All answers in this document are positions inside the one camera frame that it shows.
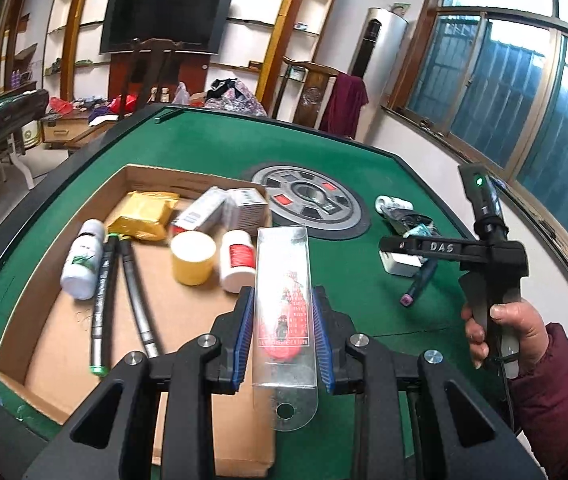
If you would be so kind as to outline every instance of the black grip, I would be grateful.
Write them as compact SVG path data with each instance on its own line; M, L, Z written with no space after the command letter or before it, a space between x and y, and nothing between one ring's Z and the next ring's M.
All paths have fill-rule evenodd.
M160 341L155 335L157 331L153 327L130 238L122 237L119 245L122 254L124 276L126 278L126 288L128 289L128 300L132 307L137 333L142 340L148 357L157 357L157 355L162 355L163 352L161 351Z
M92 326L90 329L90 371L103 376L110 371L112 350L113 307L119 240L110 235L104 244L97 275Z

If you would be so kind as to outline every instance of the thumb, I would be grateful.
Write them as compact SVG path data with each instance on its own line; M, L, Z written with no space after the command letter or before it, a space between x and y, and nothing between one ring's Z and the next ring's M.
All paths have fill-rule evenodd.
M544 321L539 312L526 300L493 305L491 318L499 325L513 327L520 334L536 333L544 329Z

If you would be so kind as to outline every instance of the yellow jar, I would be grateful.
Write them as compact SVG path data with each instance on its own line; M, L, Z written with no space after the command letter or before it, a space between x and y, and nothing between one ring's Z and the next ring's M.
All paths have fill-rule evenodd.
M173 276L184 285L201 285L213 272L215 241L199 231L184 231L171 241Z

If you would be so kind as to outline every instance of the clothing pile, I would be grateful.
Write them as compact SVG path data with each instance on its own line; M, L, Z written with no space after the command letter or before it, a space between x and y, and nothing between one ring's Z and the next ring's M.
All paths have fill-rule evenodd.
M265 117L266 110L239 79L215 79L206 92L204 108Z

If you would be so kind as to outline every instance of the television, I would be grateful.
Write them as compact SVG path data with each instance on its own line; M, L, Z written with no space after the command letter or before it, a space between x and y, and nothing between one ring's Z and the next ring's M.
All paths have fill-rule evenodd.
M100 54L131 52L131 41L183 41L184 52L217 54L231 0L108 0Z

